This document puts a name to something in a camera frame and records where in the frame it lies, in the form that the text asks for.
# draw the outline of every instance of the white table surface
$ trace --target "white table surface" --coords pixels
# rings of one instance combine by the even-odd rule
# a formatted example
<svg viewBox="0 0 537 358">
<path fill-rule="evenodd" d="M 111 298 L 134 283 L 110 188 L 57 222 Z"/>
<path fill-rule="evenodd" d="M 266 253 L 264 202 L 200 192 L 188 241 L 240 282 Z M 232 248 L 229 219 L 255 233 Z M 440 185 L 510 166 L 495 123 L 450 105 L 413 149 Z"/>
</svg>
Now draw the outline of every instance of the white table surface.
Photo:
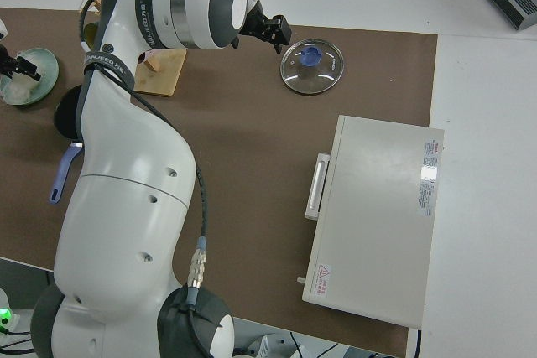
<svg viewBox="0 0 537 358">
<path fill-rule="evenodd" d="M 0 7 L 76 9 L 81 1 Z M 420 356 L 534 355 L 537 26 L 515 31 L 488 0 L 263 5 L 292 24 L 440 35 L 430 125 L 446 130 L 446 149 Z"/>
</svg>

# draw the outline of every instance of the frying pan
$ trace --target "frying pan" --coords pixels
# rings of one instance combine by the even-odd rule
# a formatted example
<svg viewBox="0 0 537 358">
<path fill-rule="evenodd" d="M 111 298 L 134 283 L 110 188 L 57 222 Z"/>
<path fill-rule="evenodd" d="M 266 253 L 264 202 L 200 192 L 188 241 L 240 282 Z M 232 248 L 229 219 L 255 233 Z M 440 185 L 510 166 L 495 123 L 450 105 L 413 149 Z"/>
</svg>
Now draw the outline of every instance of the frying pan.
<svg viewBox="0 0 537 358">
<path fill-rule="evenodd" d="M 49 202 L 53 205 L 60 201 L 65 187 L 65 180 L 73 160 L 84 149 L 84 144 L 76 133 L 76 105 L 78 104 L 81 88 L 82 86 L 76 86 L 68 90 L 61 98 L 54 113 L 54 126 L 62 136 L 70 139 L 70 146 L 60 160 L 60 166 L 50 191 Z"/>
</svg>

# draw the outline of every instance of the blue lid knob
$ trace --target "blue lid knob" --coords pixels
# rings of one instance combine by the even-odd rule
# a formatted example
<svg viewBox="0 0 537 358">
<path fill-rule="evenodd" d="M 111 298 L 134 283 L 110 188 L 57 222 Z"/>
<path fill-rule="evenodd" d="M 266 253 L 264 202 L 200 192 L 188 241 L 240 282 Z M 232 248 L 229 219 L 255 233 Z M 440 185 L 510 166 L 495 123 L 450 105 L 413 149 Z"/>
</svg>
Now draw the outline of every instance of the blue lid knob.
<svg viewBox="0 0 537 358">
<path fill-rule="evenodd" d="M 308 46 L 300 52 L 300 63 L 307 67 L 317 66 L 321 62 L 322 52 L 316 46 Z"/>
</svg>

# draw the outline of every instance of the white box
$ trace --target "white box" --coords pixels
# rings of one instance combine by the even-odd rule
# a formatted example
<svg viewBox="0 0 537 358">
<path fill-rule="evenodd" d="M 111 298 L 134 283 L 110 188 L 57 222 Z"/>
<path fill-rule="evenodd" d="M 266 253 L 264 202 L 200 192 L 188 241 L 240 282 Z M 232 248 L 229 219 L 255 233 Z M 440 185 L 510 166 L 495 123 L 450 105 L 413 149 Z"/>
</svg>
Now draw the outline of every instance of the white box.
<svg viewBox="0 0 537 358">
<path fill-rule="evenodd" d="M 304 301 L 421 329 L 443 137 L 339 117 Z"/>
</svg>

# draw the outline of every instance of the green light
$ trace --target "green light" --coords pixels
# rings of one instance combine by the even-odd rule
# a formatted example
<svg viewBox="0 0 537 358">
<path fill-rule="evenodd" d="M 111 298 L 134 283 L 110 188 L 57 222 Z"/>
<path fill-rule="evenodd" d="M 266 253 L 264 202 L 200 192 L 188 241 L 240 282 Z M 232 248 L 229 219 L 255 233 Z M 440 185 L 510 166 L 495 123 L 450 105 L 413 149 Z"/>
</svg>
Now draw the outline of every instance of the green light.
<svg viewBox="0 0 537 358">
<path fill-rule="evenodd" d="M 11 320 L 11 311 L 7 308 L 0 309 L 0 320 L 1 319 Z"/>
</svg>

